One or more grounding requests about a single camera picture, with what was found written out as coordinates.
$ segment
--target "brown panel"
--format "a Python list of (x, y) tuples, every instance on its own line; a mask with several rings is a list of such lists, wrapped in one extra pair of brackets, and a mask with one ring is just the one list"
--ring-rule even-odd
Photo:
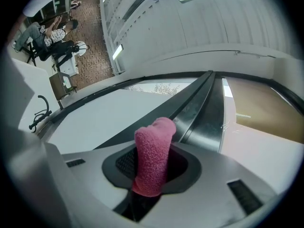
[(276, 91), (258, 82), (226, 79), (236, 105), (238, 124), (304, 143), (304, 117)]

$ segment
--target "black hose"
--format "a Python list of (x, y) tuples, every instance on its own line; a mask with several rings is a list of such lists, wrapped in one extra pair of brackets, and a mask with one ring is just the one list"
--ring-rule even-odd
[(38, 98), (41, 98), (41, 99), (43, 99), (45, 101), (45, 103), (47, 105), (47, 111), (44, 114), (37, 115), (38, 113), (43, 112), (45, 110), (42, 110), (42, 111), (40, 111), (40, 112), (38, 112), (38, 113), (35, 114), (36, 116), (34, 118), (34, 122), (30, 126), (28, 126), (30, 130), (32, 130), (33, 127), (36, 127), (37, 124), (40, 123), (43, 119), (45, 119), (46, 117), (48, 117), (48, 116), (50, 116), (52, 114), (52, 111), (49, 111), (49, 106), (48, 106), (47, 99), (44, 96), (42, 96), (42, 95), (38, 95)]

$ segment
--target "white plastic panel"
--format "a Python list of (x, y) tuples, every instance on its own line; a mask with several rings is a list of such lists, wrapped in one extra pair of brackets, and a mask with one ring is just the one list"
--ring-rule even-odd
[(116, 90), (71, 112), (49, 139), (61, 154), (89, 151), (167, 101), (171, 95)]

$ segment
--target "black slot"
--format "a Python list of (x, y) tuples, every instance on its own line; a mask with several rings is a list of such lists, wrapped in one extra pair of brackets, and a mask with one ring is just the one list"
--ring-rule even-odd
[(139, 222), (154, 207), (160, 197), (144, 197), (130, 191), (113, 211), (130, 220)]
[(80, 165), (80, 164), (83, 164), (83, 163), (85, 163), (85, 161), (83, 159), (77, 159), (77, 160), (74, 160), (74, 161), (66, 162), (66, 165), (70, 168), (70, 167), (77, 166), (77, 165)]
[(263, 203), (249, 189), (249, 187), (245, 185), (243, 181), (236, 180), (228, 182), (227, 185), (247, 215), (253, 213), (263, 206)]
[(125, 13), (123, 20), (128, 20), (128, 18), (134, 13), (134, 11), (138, 8), (138, 6), (142, 4), (143, 1), (145, 0), (136, 0), (128, 9), (128, 11)]

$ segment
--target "patterned floor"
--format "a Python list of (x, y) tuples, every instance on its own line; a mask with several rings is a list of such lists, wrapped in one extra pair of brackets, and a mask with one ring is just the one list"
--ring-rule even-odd
[(76, 56), (79, 74), (73, 76), (72, 81), (78, 89), (114, 76), (103, 41), (100, 0), (81, 1), (82, 5), (72, 10), (72, 17), (79, 21), (78, 28), (65, 38), (65, 40), (84, 41), (91, 47), (83, 56)]

